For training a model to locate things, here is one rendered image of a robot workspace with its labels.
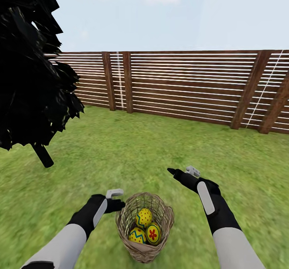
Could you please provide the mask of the easter egg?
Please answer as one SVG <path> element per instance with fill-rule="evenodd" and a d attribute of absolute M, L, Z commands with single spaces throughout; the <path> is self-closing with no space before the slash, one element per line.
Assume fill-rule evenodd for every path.
<path fill-rule="evenodd" d="M 157 220 L 157 222 L 159 222 L 159 220 Z M 151 221 L 151 224 L 145 228 L 148 244 L 152 244 L 152 247 L 156 246 L 157 244 L 160 245 L 160 241 L 162 239 L 161 228 L 158 226 L 160 223 L 157 225 L 157 222 L 153 220 Z"/>
<path fill-rule="evenodd" d="M 145 229 L 134 226 L 129 234 L 128 240 L 146 244 L 147 237 L 146 237 Z"/>
<path fill-rule="evenodd" d="M 147 207 L 139 209 L 134 217 L 136 226 L 139 228 L 146 228 L 153 221 L 153 212 Z"/>

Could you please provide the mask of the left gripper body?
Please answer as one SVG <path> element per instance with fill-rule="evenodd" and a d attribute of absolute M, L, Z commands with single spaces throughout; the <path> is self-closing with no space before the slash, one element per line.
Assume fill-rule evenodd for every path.
<path fill-rule="evenodd" d="M 121 211 L 121 199 L 117 199 L 117 200 L 111 200 L 108 199 L 110 201 L 110 209 L 107 213 L 111 213 L 113 211 L 117 212 L 117 211 Z"/>

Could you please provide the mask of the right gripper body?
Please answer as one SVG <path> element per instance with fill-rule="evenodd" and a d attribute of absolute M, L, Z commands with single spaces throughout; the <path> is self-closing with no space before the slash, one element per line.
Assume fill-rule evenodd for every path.
<path fill-rule="evenodd" d="M 176 170 L 176 173 L 174 174 L 174 178 L 179 181 L 182 185 L 184 185 L 185 187 L 189 188 L 188 187 L 188 183 L 189 183 L 189 180 L 194 177 L 188 173 L 184 173 L 182 170 L 180 169 L 177 169 Z"/>

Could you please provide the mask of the wicker basket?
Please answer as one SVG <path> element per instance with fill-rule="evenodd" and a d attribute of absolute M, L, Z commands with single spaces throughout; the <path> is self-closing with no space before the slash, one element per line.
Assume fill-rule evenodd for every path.
<path fill-rule="evenodd" d="M 148 244 L 148 241 L 146 242 L 146 244 L 142 244 L 142 243 L 138 243 L 138 242 L 134 242 L 134 241 L 129 241 L 128 237 L 129 234 L 131 232 L 131 230 L 133 229 L 133 227 L 136 225 L 136 221 L 133 220 L 131 222 L 131 224 L 129 224 L 129 214 L 125 211 L 130 211 L 131 208 L 133 208 L 133 206 L 131 205 L 131 201 L 133 199 L 137 200 L 138 197 L 142 196 L 142 206 L 143 208 L 146 207 L 147 202 L 146 202 L 146 196 L 150 196 L 151 200 L 150 200 L 150 210 L 151 212 L 154 211 L 153 209 L 153 202 L 154 200 L 158 200 L 157 203 L 157 208 L 161 208 L 162 211 L 166 214 L 166 215 L 162 215 L 162 217 L 159 220 L 159 222 L 157 222 L 157 219 L 155 218 L 154 221 L 157 222 L 157 225 L 161 228 L 161 241 L 160 241 L 160 245 L 157 244 L 156 246 L 152 247 L 152 244 Z M 167 240 L 170 236 L 170 232 L 172 229 L 172 226 L 175 222 L 174 218 L 174 213 L 173 213 L 173 209 L 171 206 L 166 206 L 164 201 L 156 194 L 151 194 L 149 192 L 138 192 L 133 194 L 132 196 L 130 196 L 128 198 L 128 200 L 125 202 L 126 206 L 128 206 L 127 208 L 124 207 L 121 209 L 121 211 L 117 211 L 115 212 L 116 217 L 115 217 L 115 223 L 117 224 L 117 228 L 118 228 L 118 233 L 119 236 L 121 238 L 121 241 L 123 242 L 124 246 L 127 248 L 127 250 L 130 252 L 130 255 L 132 256 L 132 258 L 136 261 L 139 261 L 141 263 L 150 263 L 152 262 L 155 257 L 159 254 L 159 252 L 162 250 L 162 248 L 167 244 Z M 149 246 L 150 245 L 150 246 Z"/>

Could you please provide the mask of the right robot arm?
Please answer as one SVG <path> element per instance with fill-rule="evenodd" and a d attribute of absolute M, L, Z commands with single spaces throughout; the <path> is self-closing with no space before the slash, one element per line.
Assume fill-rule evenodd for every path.
<path fill-rule="evenodd" d="M 236 221 L 233 212 L 221 196 L 219 185 L 200 177 L 192 165 L 183 172 L 167 169 L 185 187 L 199 194 L 208 219 L 220 269 L 265 269 Z"/>

